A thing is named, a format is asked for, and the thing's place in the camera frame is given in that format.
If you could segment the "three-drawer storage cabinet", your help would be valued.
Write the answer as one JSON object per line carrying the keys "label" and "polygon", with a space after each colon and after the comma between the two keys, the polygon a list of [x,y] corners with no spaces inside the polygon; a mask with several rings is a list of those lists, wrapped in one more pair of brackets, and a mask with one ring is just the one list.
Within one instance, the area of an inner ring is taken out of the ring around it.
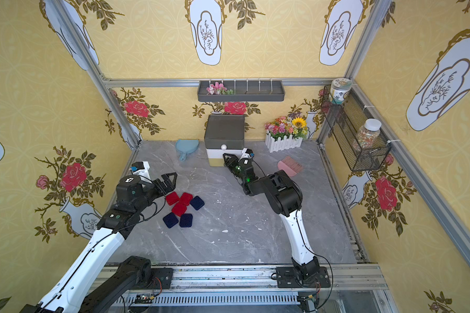
{"label": "three-drawer storage cabinet", "polygon": [[224,166],[224,154],[242,156],[245,147],[245,117],[243,115],[211,114],[208,118],[204,143],[209,165]]}

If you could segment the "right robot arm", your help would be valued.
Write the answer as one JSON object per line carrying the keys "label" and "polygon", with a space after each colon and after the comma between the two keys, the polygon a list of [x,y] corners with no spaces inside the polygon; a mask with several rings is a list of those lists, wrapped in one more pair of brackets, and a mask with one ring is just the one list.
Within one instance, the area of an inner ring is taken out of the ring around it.
{"label": "right robot arm", "polygon": [[319,273],[318,255],[309,246],[302,218],[303,194],[298,185],[283,170],[257,177],[250,156],[242,158],[225,153],[225,166],[240,180],[244,194],[266,196],[271,209],[283,221],[291,244],[292,264],[300,280],[312,278]]}

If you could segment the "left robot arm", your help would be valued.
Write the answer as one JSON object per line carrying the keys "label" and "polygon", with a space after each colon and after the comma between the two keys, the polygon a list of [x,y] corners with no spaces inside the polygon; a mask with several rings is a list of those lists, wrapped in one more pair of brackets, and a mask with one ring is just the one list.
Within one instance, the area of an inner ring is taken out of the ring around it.
{"label": "left robot arm", "polygon": [[109,279],[90,290],[133,228],[145,222],[142,212],[175,191],[177,178],[175,172],[154,181],[138,175],[122,177],[116,186],[116,203],[103,215],[83,252],[38,304],[25,305],[22,312],[106,312],[126,291],[156,282],[150,260],[131,256]]}

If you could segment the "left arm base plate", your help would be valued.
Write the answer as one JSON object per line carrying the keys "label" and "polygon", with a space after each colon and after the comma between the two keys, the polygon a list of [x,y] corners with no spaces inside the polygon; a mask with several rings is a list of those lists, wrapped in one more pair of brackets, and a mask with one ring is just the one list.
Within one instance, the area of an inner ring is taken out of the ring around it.
{"label": "left arm base plate", "polygon": [[151,281],[147,286],[152,290],[169,290],[173,278],[173,268],[159,267],[151,269]]}

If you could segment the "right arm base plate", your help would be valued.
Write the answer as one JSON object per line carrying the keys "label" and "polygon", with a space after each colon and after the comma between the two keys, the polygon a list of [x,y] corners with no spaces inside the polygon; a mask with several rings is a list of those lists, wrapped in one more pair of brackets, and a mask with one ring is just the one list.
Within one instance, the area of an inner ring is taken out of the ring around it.
{"label": "right arm base plate", "polygon": [[301,272],[293,267],[277,267],[270,278],[277,282],[278,288],[330,288],[332,285],[326,267],[320,267],[311,273]]}

